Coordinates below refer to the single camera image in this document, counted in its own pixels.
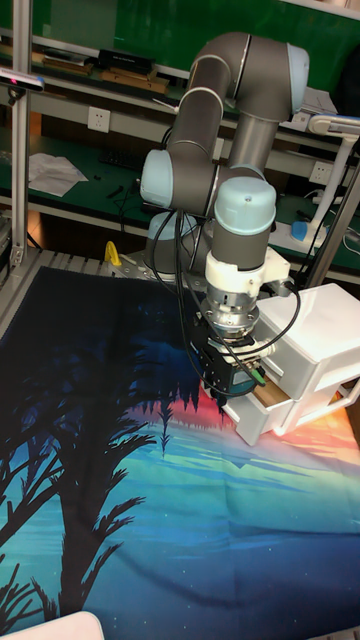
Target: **black cable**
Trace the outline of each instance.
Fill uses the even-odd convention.
[[[213,330],[213,332],[215,333],[216,337],[218,338],[218,340],[221,342],[221,344],[227,349],[227,351],[229,352],[230,356],[235,360],[236,364],[240,367],[240,369],[242,371],[244,371],[244,373],[246,373],[248,375],[248,377],[255,382],[256,385],[260,384],[260,386],[264,387],[265,383],[260,383],[259,380],[257,378],[255,378],[255,376],[251,373],[251,371],[248,369],[248,367],[240,360],[240,358],[238,358],[238,356],[236,355],[236,353],[233,351],[233,349],[230,347],[230,345],[226,342],[226,340],[224,340],[224,338],[222,337],[222,335],[218,332],[218,330],[216,329],[214,323],[210,320],[210,318],[208,318],[208,316],[206,316],[204,314],[204,312],[202,311],[201,308],[201,304],[198,300],[197,295],[195,294],[195,291],[192,288],[190,279],[188,278],[188,274],[186,272],[186,270],[183,268],[182,265],[182,261],[181,261],[181,253],[180,253],[180,233],[181,233],[181,216],[182,216],[182,212],[178,211],[177,214],[177,218],[176,218],[176,224],[175,224],[175,251],[176,251],[176,259],[175,259],[175,269],[176,269],[176,285],[177,285],[177,290],[178,290],[178,299],[180,301],[179,304],[182,304],[182,308],[180,308],[180,315],[181,318],[184,319],[185,316],[185,312],[184,312],[184,293],[183,293],[183,284],[182,284],[182,273],[184,275],[184,278],[186,280],[186,284],[188,286],[188,289],[194,299],[194,302],[196,304],[196,306],[198,307],[198,309],[200,310],[201,315],[203,316],[203,318],[206,320],[206,322],[209,324],[209,326],[211,327],[211,329]],[[212,388],[214,388],[217,393],[223,393],[223,391],[221,391],[219,388],[213,386]]]
[[[185,280],[186,280],[187,285],[188,285],[188,287],[189,287],[189,283],[190,283],[190,281],[188,281],[188,279],[187,279],[187,274],[185,274],[185,273],[184,273],[184,277],[185,277]],[[284,286],[286,286],[286,287],[287,287],[287,289],[289,289],[289,290],[290,290],[290,291],[291,291],[291,292],[296,296],[296,309],[295,309],[295,312],[294,312],[293,317],[291,318],[290,322],[286,325],[286,327],[285,327],[284,329],[282,329],[282,331],[280,331],[280,333],[279,333],[277,336],[275,336],[274,338],[272,338],[271,340],[269,340],[269,342],[266,342],[265,344],[263,344],[261,347],[256,347],[255,349],[251,349],[250,351],[242,351],[242,352],[241,352],[241,355],[242,355],[242,356],[252,356],[252,355],[253,355],[253,354],[255,354],[255,353],[259,353],[260,351],[263,351],[263,350],[264,350],[264,349],[266,349],[267,347],[271,347],[271,345],[273,345],[273,344],[275,344],[276,342],[278,342],[278,340],[280,340],[280,338],[282,338],[282,337],[285,335],[285,333],[287,333],[288,331],[290,331],[291,327],[292,327],[292,326],[294,325],[294,323],[296,322],[297,317],[298,317],[298,315],[299,315],[299,313],[300,313],[300,308],[301,308],[301,298],[300,298],[300,295],[299,295],[298,290],[296,289],[296,287],[295,287],[291,282],[289,282],[289,283],[285,284]],[[193,289],[191,288],[191,283],[190,283],[190,287],[189,287],[189,289],[190,289],[190,293],[193,293],[193,294],[194,294],[194,295],[193,295],[193,298],[194,298],[194,301],[195,301],[195,303],[197,304],[197,306],[198,306],[198,308],[199,308],[199,311],[200,311],[201,315],[203,316],[203,318],[205,318],[205,320],[209,323],[209,325],[210,325],[212,328],[214,328],[214,327],[213,327],[213,323],[211,322],[211,320],[206,316],[206,314],[204,314],[203,310],[201,309],[200,302],[199,302],[199,300],[198,300],[197,296],[195,295],[195,292],[194,292],[194,291],[193,291]],[[231,353],[232,349],[230,349],[229,345],[228,345],[227,343],[225,343],[225,346],[227,346],[227,347],[228,347],[228,350],[229,350],[229,351],[230,351],[230,353]],[[238,361],[238,358],[236,358],[236,354],[234,354],[234,355],[233,355],[233,357],[235,357],[235,360],[236,360],[236,362],[237,362],[237,361]]]
[[[160,282],[160,284],[162,284],[163,287],[165,287],[165,289],[167,289],[168,291],[170,291],[170,293],[172,295],[177,295],[176,291],[174,291],[174,289],[171,289],[164,281],[163,279],[160,277],[159,272],[155,266],[155,249],[156,249],[156,245],[158,243],[158,240],[160,238],[161,233],[163,232],[163,230],[165,229],[166,225],[168,224],[170,218],[172,218],[172,216],[174,215],[175,211],[169,211],[168,215],[166,216],[166,218],[164,218],[164,220],[162,221],[160,227],[158,228],[154,240],[153,240],[153,244],[151,247],[151,252],[150,252],[150,266],[151,269],[154,272],[155,278],[158,282]]]
[[[39,249],[39,251],[42,251],[42,247],[40,247],[39,243],[36,242],[36,240],[34,240],[34,238],[30,235],[29,232],[27,232],[27,237],[28,237],[28,240],[30,240],[31,244],[33,244],[36,249]]]
[[[312,242],[311,242],[311,245],[310,245],[310,247],[309,247],[309,251],[307,252],[307,254],[306,254],[306,256],[305,256],[305,258],[304,258],[304,260],[303,260],[303,263],[302,263],[302,265],[301,265],[301,267],[300,267],[299,271],[297,272],[297,274],[296,274],[296,276],[295,276],[295,281],[296,281],[297,286],[299,286],[299,285],[300,285],[300,276],[301,276],[302,272],[304,271],[304,269],[306,269],[306,267],[307,267],[307,266],[308,266],[308,264],[309,264],[309,259],[310,259],[310,256],[311,256],[311,252],[312,252],[312,250],[313,250],[313,247],[314,247],[314,245],[315,245],[316,238],[317,238],[317,237],[318,237],[318,235],[319,235],[319,232],[320,232],[320,229],[321,229],[321,227],[322,227],[322,224],[323,224],[323,222],[324,222],[324,220],[325,220],[325,218],[326,218],[326,216],[327,216],[327,214],[328,214],[328,213],[329,213],[329,209],[327,209],[327,210],[325,211],[325,213],[324,213],[323,217],[321,218],[321,220],[320,220],[320,222],[319,222],[319,225],[318,225],[318,228],[316,229],[316,231],[315,231],[315,233],[314,233],[314,237],[313,237]]]
[[[173,128],[172,128],[172,126],[171,126],[171,127],[169,127],[168,129],[166,129],[166,131],[165,131],[165,133],[164,133],[164,135],[163,135],[163,137],[162,137],[161,144],[162,144],[163,146],[165,146],[165,147],[166,147],[166,145],[167,145],[167,143],[168,143],[168,141],[169,141],[169,138],[170,138],[170,135],[171,135],[172,129],[173,129]]]

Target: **wire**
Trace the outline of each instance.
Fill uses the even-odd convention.
[[[182,333],[182,338],[183,338],[183,342],[184,342],[184,346],[185,346],[185,351],[186,351],[186,354],[187,354],[187,356],[189,358],[191,366],[194,369],[195,373],[200,378],[200,380],[202,380],[204,382],[204,384],[208,388],[212,389],[216,393],[218,393],[218,394],[220,393],[221,395],[223,395],[223,396],[225,396],[227,398],[235,398],[235,397],[237,397],[239,395],[244,395],[246,392],[244,392],[243,394],[239,394],[239,393],[235,394],[235,393],[228,393],[227,391],[221,391],[220,389],[218,389],[218,387],[216,387],[215,385],[211,384],[211,382],[209,382],[208,380],[206,380],[206,378],[204,378],[203,374],[201,373],[201,371],[199,371],[198,367],[196,366],[196,364],[194,362],[193,351],[189,346],[189,340],[188,340],[188,337],[186,335],[184,290],[183,290],[182,279],[181,279],[181,265],[180,265],[180,257],[179,257],[180,253],[179,253],[178,245],[179,245],[179,242],[177,240],[177,234],[175,233],[175,253],[176,253],[176,256],[175,256],[175,271],[176,271],[175,277],[176,277],[176,285],[177,285],[177,290],[178,290],[179,317],[180,317],[181,333]]]
[[[322,219],[321,219],[321,221],[320,221],[320,223],[319,223],[319,226],[318,226],[318,228],[317,228],[317,230],[316,230],[316,233],[315,233],[315,236],[314,236],[314,238],[313,238],[313,242],[311,243],[310,249],[309,249],[308,253],[306,254],[305,260],[304,260],[303,264],[301,265],[301,267],[300,267],[300,269],[299,269],[299,271],[298,271],[298,273],[297,273],[297,276],[296,276],[296,283],[297,283],[297,285],[298,285],[298,286],[299,286],[299,276],[301,275],[301,273],[302,273],[302,271],[304,270],[305,266],[307,266],[306,275],[308,276],[308,277],[307,277],[307,280],[308,280],[308,278],[309,278],[309,276],[310,276],[311,271],[315,268],[315,265],[317,264],[318,259],[320,258],[320,256],[321,256],[321,255],[322,255],[322,253],[323,253],[323,252],[322,252],[322,249],[323,249],[323,246],[324,246],[324,242],[326,241],[326,238],[325,238],[324,242],[322,243],[321,247],[319,248],[319,251],[314,255],[314,257],[313,257],[313,259],[312,259],[311,263],[310,263],[310,264],[308,264],[308,263],[309,263],[310,253],[311,253],[311,251],[312,251],[312,249],[313,249],[313,246],[314,246],[314,244],[315,244],[316,238],[317,238],[318,233],[319,233],[319,231],[320,231],[320,229],[321,229],[322,223],[324,222],[325,216],[328,214],[328,212],[331,210],[331,207],[334,205],[334,202],[335,202],[336,198],[338,197],[338,195],[339,195],[339,193],[340,193],[340,190],[341,190],[341,188],[343,187],[343,185],[344,185],[344,183],[345,183],[345,179],[346,179],[346,177],[347,177],[347,175],[348,175],[348,173],[349,173],[349,170],[350,170],[350,164],[351,164],[352,159],[354,158],[354,155],[355,155],[355,146],[354,146],[354,147],[352,148],[352,150],[351,150],[351,153],[350,153],[349,158],[348,158],[348,161],[347,161],[347,166],[346,166],[346,169],[345,169],[345,171],[344,171],[344,175],[343,175],[343,177],[342,177],[342,179],[341,179],[340,184],[337,186],[337,189],[336,189],[336,191],[335,191],[335,193],[334,193],[334,197],[333,197],[333,199],[332,199],[332,202],[330,203],[330,205],[329,205],[329,207],[328,207],[327,211],[325,212],[324,216],[322,217]]]
[[[185,280],[187,282],[187,285],[188,285],[188,287],[190,289],[190,293],[194,293],[194,291],[193,291],[193,289],[191,287],[190,281],[188,281],[187,278],[186,278],[187,274],[184,273],[184,276],[185,276]],[[280,331],[280,333],[277,336],[272,338],[272,340],[269,340],[269,342],[267,342],[266,344],[263,344],[261,347],[256,347],[255,349],[251,349],[250,351],[242,351],[241,352],[242,356],[244,356],[244,355],[245,356],[251,356],[251,355],[253,355],[255,353],[259,353],[260,351],[263,351],[267,347],[270,347],[271,345],[275,344],[276,342],[278,342],[278,340],[280,340],[280,338],[282,338],[285,335],[285,333],[290,331],[291,327],[296,322],[297,317],[298,317],[298,315],[300,313],[301,298],[300,298],[298,290],[296,289],[296,287],[294,287],[292,285],[291,282],[287,283],[285,286],[296,296],[296,309],[295,309],[294,315],[291,318],[290,322],[286,325],[286,327],[282,331]],[[210,326],[214,329],[214,323],[211,322],[211,320],[203,313],[203,311],[201,309],[201,305],[200,305],[199,300],[198,300],[197,296],[195,295],[195,293],[194,293],[194,296],[195,296],[195,298],[194,298],[195,302],[198,305],[198,308],[199,308],[202,316],[205,318],[205,320],[207,320],[207,322],[210,324]],[[222,336],[219,335],[218,337],[220,338],[221,342],[224,344],[225,341],[222,340]],[[224,346],[227,347],[228,351],[230,352],[230,355],[232,355],[235,358],[236,362],[238,362],[239,359],[236,357],[236,354],[233,352],[233,350],[230,348],[230,346],[227,344],[227,342],[225,342]]]
[[[164,135],[163,135],[163,137],[162,137],[161,144],[162,144],[164,147],[166,147],[166,145],[167,145],[167,143],[168,143],[168,141],[169,141],[169,138],[170,138],[170,135],[171,135],[172,130],[173,130],[172,126],[171,126],[171,127],[169,127],[168,129],[166,129],[166,131],[165,131],[165,133],[164,133]]]
[[[310,245],[310,247],[309,247],[309,250],[308,250],[308,252],[307,252],[307,254],[306,254],[306,256],[305,256],[305,258],[304,258],[304,260],[303,260],[303,263],[302,263],[302,265],[301,265],[301,267],[300,267],[299,271],[298,271],[298,272],[297,272],[297,274],[296,274],[295,280],[296,280],[296,283],[297,283],[297,285],[298,285],[298,286],[299,286],[299,279],[300,279],[300,276],[301,276],[302,272],[304,271],[304,269],[305,269],[305,268],[308,266],[308,264],[309,264],[309,259],[310,259],[310,256],[311,256],[311,252],[312,252],[312,250],[313,250],[313,248],[314,248],[314,246],[315,246],[316,239],[317,239],[317,237],[318,237],[318,235],[319,235],[320,229],[321,229],[321,227],[322,227],[322,225],[323,225],[323,222],[324,222],[324,220],[325,220],[325,218],[326,218],[327,214],[328,214],[328,211],[325,211],[325,213],[324,213],[323,217],[321,218],[321,220],[320,220],[320,222],[319,222],[319,225],[318,225],[318,227],[317,227],[317,229],[316,229],[316,231],[315,231],[315,233],[314,233],[314,237],[313,237],[313,239],[312,239],[312,242],[311,242],[311,245]]]
[[[309,191],[309,193],[306,194],[306,196],[304,196],[304,198],[308,198],[309,196],[312,196],[313,193],[321,193],[323,191],[323,189],[313,189],[312,191]]]
[[[348,251],[351,251],[351,253],[356,253],[358,256],[360,256],[360,251],[356,251],[356,249],[352,249],[351,247],[349,247],[349,246],[346,244],[346,236],[345,236],[345,235],[343,235],[343,244],[344,244],[344,246],[346,247],[346,249],[347,249]]]
[[[218,340],[227,349],[227,351],[229,352],[230,356],[235,360],[235,362],[240,367],[240,369],[242,369],[242,371],[244,371],[244,373],[246,373],[249,376],[249,378],[251,378],[251,380],[253,382],[255,382],[255,384],[260,384],[261,386],[264,387],[265,386],[265,381],[259,382],[258,377],[255,377],[252,374],[252,372],[248,369],[248,367],[240,360],[240,358],[238,358],[238,356],[233,351],[233,349],[230,347],[230,345],[226,342],[226,340],[224,340],[222,335],[218,332],[218,330],[215,327],[214,323],[210,320],[210,318],[206,314],[204,314],[204,312],[203,312],[203,310],[201,308],[201,304],[199,302],[199,299],[198,299],[197,295],[195,294],[195,291],[194,291],[194,289],[192,287],[192,284],[190,282],[188,274],[187,274],[186,270],[183,268],[182,261],[181,261],[181,254],[180,254],[180,232],[181,232],[181,227],[180,227],[180,223],[178,223],[178,220],[181,221],[181,216],[182,215],[183,215],[182,212],[178,211],[176,224],[175,224],[175,250],[176,250],[175,267],[176,267],[176,284],[177,284],[177,288],[178,288],[178,297],[183,302],[183,285],[182,285],[182,278],[181,278],[181,274],[183,273],[184,278],[186,280],[186,284],[188,286],[188,289],[190,291],[190,294],[191,294],[196,306],[198,307],[198,309],[199,309],[201,315],[203,316],[203,318],[206,320],[206,322],[209,324],[209,326],[213,330],[213,332],[216,335],[216,337],[218,338]],[[216,389],[216,391],[218,393],[223,393],[217,387],[215,387],[215,389]]]
[[[42,247],[40,247],[39,243],[36,242],[36,240],[34,240],[34,238],[30,235],[29,232],[27,232],[27,237],[28,237],[28,240],[30,240],[31,244],[33,244],[36,249],[39,249],[39,251],[42,251]]]
[[[168,291],[170,291],[170,293],[172,295],[177,295],[176,291],[174,291],[174,289],[171,289],[164,281],[163,279],[160,277],[160,274],[155,266],[155,249],[156,249],[156,245],[158,243],[158,240],[160,238],[161,233],[163,232],[163,230],[165,229],[166,225],[168,224],[170,218],[172,218],[172,216],[174,215],[175,211],[169,211],[168,215],[166,216],[166,218],[164,218],[163,222],[161,223],[160,227],[158,228],[155,237],[154,237],[154,241],[151,247],[151,252],[150,252],[150,266],[154,272],[155,278],[158,282],[160,282],[160,284],[162,284],[163,287],[165,287],[165,289],[167,289]]]

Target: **table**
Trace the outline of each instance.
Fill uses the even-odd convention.
[[[0,149],[11,150],[11,131],[8,129],[0,129]],[[65,156],[88,178],[88,182],[79,182],[62,198],[29,189],[30,209],[108,229],[120,229],[121,200],[139,173],[99,162],[99,149],[44,136],[30,136],[30,154],[34,153]],[[10,205],[11,167],[5,164],[0,164],[0,185],[0,201]],[[123,192],[113,199],[107,198],[119,185],[124,187]],[[128,194],[123,222],[128,233],[146,236],[151,216],[141,211],[141,203],[139,194]]]

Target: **palm tree silhouette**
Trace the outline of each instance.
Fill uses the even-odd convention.
[[[1,554],[0,564],[4,559],[5,554]],[[41,612],[39,608],[29,611],[33,599],[28,598],[35,593],[35,589],[29,589],[30,583],[20,587],[19,583],[15,582],[19,567],[20,565],[17,564],[11,574],[10,580],[4,586],[0,587],[0,635],[8,633],[19,620],[24,620]]]

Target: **tree silhouette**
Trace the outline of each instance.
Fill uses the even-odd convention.
[[[163,421],[163,432],[160,436],[161,448],[163,452],[163,457],[165,456],[166,445],[170,440],[170,436],[166,433],[169,421],[172,418],[173,411],[170,408],[170,403],[172,402],[172,398],[168,398],[167,400],[161,400],[159,411],[159,416]]]
[[[5,554],[0,555],[0,564],[4,558]],[[29,589],[30,583],[24,584],[22,587],[18,582],[15,583],[19,567],[20,565],[17,564],[10,580],[3,587],[0,587],[0,635],[8,633],[19,620],[41,612],[41,609],[29,611],[33,599],[28,598],[35,593],[35,589]]]

